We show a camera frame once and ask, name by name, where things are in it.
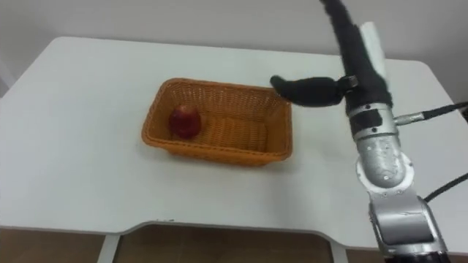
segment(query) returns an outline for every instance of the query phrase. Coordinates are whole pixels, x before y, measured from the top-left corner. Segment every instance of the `apple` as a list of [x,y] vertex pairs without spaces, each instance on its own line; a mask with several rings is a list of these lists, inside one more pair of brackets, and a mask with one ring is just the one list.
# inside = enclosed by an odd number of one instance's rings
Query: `apple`
[[202,121],[194,106],[179,105],[169,116],[169,130],[182,139],[192,139],[200,133]]

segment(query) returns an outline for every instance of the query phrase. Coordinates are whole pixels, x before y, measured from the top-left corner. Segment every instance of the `white table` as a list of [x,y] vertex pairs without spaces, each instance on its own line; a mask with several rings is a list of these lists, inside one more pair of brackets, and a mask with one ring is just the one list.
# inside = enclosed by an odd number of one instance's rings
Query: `white table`
[[[452,103],[425,64],[388,60],[387,70],[395,114]],[[145,224],[313,232],[347,248],[376,248],[343,104],[294,107],[292,157],[262,168],[176,158],[143,144],[143,121],[165,80],[269,86],[274,74],[343,73],[338,56],[54,40],[0,104],[0,226],[106,234],[101,262],[120,234]],[[468,170],[459,113],[400,131],[422,196]],[[458,254],[468,254],[467,199],[465,183],[431,203]]]

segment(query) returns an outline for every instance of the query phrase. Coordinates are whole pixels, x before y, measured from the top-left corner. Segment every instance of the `wicker basket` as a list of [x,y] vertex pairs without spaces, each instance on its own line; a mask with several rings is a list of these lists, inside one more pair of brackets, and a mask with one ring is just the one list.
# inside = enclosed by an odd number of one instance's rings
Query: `wicker basket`
[[[192,140],[169,131],[169,115],[180,104],[200,113],[202,130]],[[260,166],[291,155],[291,105],[272,88],[175,78],[159,89],[142,138],[173,154]]]

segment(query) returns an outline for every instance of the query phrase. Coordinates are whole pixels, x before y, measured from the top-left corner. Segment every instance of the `floor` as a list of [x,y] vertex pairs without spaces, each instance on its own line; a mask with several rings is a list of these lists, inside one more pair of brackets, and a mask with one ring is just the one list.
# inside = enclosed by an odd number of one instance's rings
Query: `floor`
[[[1,263],[97,261],[103,236],[0,230]],[[348,251],[350,263],[383,262],[376,251]],[[468,263],[456,256],[453,263]],[[329,244],[316,235],[145,226],[121,239],[116,263],[332,263]]]

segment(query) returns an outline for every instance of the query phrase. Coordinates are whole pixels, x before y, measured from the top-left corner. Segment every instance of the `black cable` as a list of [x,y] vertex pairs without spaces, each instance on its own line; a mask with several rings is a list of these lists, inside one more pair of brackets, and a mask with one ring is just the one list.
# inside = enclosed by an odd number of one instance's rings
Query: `black cable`
[[452,187],[457,186],[459,183],[465,181],[468,179],[468,173],[465,175],[460,176],[459,178],[456,178],[455,180],[452,180],[449,183],[446,183],[444,186],[438,188],[436,191],[433,191],[430,193],[426,198],[424,198],[424,201],[429,203],[432,199],[438,197],[440,194],[450,190]]
[[433,110],[423,111],[424,120],[428,120],[437,116],[441,116],[447,113],[451,113],[454,110],[461,109],[463,107],[468,107],[468,102],[461,102],[457,104],[447,105]]

